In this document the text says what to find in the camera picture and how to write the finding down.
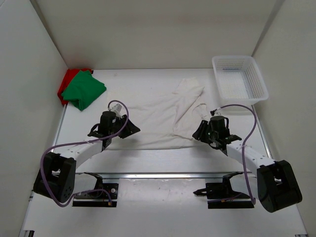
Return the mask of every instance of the crumpled fabric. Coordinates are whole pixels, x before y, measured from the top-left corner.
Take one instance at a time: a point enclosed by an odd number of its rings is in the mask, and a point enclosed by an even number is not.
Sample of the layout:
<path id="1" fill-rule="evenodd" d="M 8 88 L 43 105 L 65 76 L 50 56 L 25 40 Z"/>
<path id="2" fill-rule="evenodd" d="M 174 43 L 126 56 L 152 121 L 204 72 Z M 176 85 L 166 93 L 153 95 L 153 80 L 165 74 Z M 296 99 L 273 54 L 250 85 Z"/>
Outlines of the crumpled fabric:
<path id="1" fill-rule="evenodd" d="M 109 91 L 108 101 L 122 101 L 128 108 L 130 120 L 141 131 L 124 139 L 112 139 L 107 150 L 164 150 L 201 145 L 192 134 L 202 119 L 210 118 L 200 97 L 203 89 L 193 78 L 183 79 L 170 94 L 151 96 L 150 101 L 146 93 Z"/>

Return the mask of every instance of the white laundry basket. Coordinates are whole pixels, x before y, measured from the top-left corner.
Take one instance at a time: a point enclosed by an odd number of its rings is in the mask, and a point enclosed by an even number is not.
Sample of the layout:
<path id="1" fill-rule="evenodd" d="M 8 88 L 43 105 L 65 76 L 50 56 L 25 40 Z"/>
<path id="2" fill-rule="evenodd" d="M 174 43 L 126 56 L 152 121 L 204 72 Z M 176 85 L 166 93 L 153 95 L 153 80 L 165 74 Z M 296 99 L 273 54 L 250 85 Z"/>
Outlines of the white laundry basket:
<path id="1" fill-rule="evenodd" d="M 215 56 L 212 63 L 222 105 L 250 106 L 269 97 L 253 57 Z"/>

